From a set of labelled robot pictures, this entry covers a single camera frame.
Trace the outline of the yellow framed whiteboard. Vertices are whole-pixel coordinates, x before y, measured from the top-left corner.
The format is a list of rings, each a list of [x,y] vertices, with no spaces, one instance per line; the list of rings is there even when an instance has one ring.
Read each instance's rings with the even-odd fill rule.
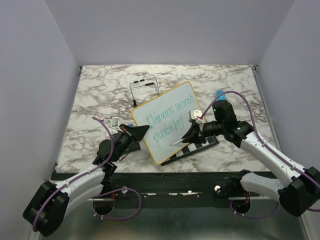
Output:
[[[201,109],[192,84],[185,81],[131,111],[137,126],[150,126],[143,141],[155,164],[162,164],[187,146],[173,144],[189,130],[189,112]]]

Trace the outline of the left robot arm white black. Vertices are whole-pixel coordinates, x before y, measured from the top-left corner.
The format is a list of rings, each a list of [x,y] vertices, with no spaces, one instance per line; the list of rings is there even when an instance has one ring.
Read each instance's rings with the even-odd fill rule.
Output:
[[[96,158],[87,169],[66,180],[56,183],[47,180],[40,185],[22,214],[35,232],[50,236],[79,205],[92,197],[110,194],[111,185],[107,181],[117,168],[114,163],[131,143],[139,143],[150,127],[121,124],[119,128],[117,139],[110,137],[99,144]]]

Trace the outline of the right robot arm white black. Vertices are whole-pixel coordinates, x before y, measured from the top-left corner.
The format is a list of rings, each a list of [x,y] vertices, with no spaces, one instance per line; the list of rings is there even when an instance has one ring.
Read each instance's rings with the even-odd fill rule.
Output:
[[[250,123],[237,120],[227,100],[216,101],[212,108],[215,120],[211,122],[203,121],[200,110],[188,113],[191,127],[181,138],[182,143],[204,144],[208,137],[222,135],[259,160],[275,176],[267,178],[242,170],[220,189],[221,194],[230,197],[256,193],[277,201],[295,217],[311,210],[320,199],[320,172],[314,167],[303,167],[269,145]]]

